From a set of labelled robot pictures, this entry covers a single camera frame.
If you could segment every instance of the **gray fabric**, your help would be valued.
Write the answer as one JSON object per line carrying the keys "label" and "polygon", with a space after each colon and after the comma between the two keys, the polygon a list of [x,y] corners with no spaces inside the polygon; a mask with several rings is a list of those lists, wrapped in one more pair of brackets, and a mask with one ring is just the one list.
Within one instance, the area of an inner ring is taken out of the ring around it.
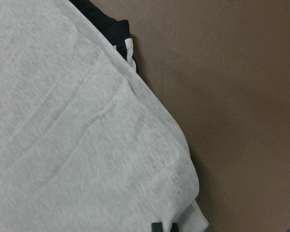
{"label": "gray fabric", "polygon": [[0,232],[202,232],[198,192],[177,123],[69,1],[0,0]]}

